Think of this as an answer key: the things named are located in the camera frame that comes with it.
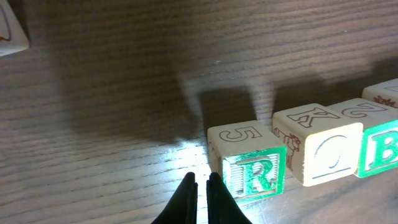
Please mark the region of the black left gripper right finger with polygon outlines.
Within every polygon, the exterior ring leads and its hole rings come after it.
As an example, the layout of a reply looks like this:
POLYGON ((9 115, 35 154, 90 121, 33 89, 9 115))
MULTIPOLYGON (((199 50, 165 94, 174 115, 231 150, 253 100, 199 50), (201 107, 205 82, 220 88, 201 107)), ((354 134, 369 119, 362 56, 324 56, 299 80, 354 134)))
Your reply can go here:
POLYGON ((217 172, 206 181, 209 224, 251 224, 217 172))

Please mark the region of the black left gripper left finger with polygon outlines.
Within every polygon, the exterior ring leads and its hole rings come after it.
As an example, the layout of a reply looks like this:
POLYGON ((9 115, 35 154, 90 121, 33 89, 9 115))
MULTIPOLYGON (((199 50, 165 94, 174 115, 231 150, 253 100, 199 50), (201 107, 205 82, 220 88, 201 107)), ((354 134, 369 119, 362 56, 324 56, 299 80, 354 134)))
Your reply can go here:
POLYGON ((197 198, 195 174, 188 172, 152 224, 196 224, 197 198))

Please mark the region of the green R block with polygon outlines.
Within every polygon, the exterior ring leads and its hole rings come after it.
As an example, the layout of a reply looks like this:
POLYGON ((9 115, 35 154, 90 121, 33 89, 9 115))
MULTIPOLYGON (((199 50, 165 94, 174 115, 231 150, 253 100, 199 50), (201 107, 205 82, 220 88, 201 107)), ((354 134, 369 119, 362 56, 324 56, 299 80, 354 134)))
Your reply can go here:
POLYGON ((238 203, 284 192, 287 147, 258 120, 207 130, 209 164, 238 203))

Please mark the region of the yellow O block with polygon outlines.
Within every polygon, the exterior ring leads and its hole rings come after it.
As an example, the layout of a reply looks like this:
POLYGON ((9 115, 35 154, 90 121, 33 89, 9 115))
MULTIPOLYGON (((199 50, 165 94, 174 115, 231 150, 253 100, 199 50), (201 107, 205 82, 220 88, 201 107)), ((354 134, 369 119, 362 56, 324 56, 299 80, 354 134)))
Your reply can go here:
POLYGON ((355 173, 363 124, 317 103, 275 112, 272 132, 287 146, 286 166, 305 187, 355 173))

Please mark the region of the green B block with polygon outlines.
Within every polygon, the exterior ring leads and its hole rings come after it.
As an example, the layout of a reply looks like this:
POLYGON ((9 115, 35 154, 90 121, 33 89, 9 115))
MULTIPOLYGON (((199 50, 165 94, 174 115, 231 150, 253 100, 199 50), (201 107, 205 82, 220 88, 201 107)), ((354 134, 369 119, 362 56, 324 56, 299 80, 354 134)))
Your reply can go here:
POLYGON ((354 98, 330 105, 333 111, 363 124, 355 175, 366 178, 397 168, 397 109, 354 98))

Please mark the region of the yellow K side block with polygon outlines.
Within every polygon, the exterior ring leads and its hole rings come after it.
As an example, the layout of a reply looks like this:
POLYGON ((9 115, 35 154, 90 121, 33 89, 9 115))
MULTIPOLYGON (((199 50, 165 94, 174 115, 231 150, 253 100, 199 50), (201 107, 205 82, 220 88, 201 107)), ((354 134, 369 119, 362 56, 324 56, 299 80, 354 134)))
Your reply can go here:
POLYGON ((367 86, 363 89, 361 97, 365 100, 397 108, 398 80, 393 79, 367 86))

